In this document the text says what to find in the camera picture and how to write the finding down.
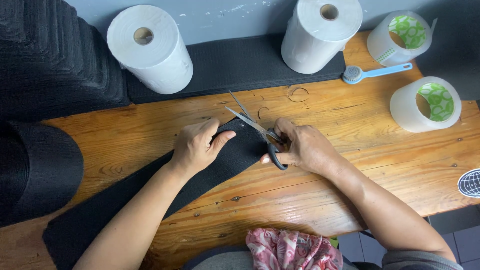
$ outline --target gray wall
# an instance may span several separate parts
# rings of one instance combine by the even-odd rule
[[[186,45],[211,40],[283,32],[296,0],[66,0],[80,17],[104,36],[122,10],[150,4],[167,11],[177,22]],[[373,29],[391,11],[420,12],[436,0],[359,0],[361,30]]]

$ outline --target globe sticker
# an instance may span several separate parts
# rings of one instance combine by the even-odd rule
[[[465,196],[480,198],[480,169],[464,173],[458,180],[458,190]]]

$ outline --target wood grain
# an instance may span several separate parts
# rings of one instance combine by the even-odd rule
[[[368,32],[357,33],[348,42],[347,65],[363,70],[382,67],[368,53],[367,36]],[[480,112],[474,101],[463,101],[460,120],[444,130],[410,133],[390,115],[391,95],[420,78],[414,65],[410,71],[355,85],[334,80],[296,85],[289,91],[282,86],[235,95],[253,116],[260,116],[264,127],[273,126],[280,116],[317,127],[344,157],[420,215],[480,203],[456,187],[459,176],[480,167]],[[307,100],[288,99],[288,92],[297,87],[308,94],[297,90],[290,98]],[[0,229],[0,269],[54,269],[41,242],[49,220],[170,151],[183,126],[210,117],[230,120],[233,115],[224,104],[240,110],[229,94],[220,94],[45,121],[77,142],[85,176],[64,209]],[[349,200],[323,177],[257,163],[164,220],[143,268],[178,268],[209,248],[243,244],[246,232],[257,227],[336,235],[365,224]]]

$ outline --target hand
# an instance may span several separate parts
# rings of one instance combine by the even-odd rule
[[[219,125],[220,121],[212,118],[203,123],[188,125],[180,131],[169,163],[186,181],[210,165],[225,143],[236,135],[234,131],[224,131],[210,144]]]
[[[278,118],[275,121],[275,133],[286,137],[289,145],[288,152],[276,154],[282,164],[298,166],[329,179],[348,164],[328,139],[312,126],[295,126],[285,118]],[[260,161],[271,162],[268,154],[263,155]]]

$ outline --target pink patterned cloth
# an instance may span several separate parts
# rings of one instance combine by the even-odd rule
[[[342,254],[327,237],[258,228],[245,239],[255,270],[342,270]]]

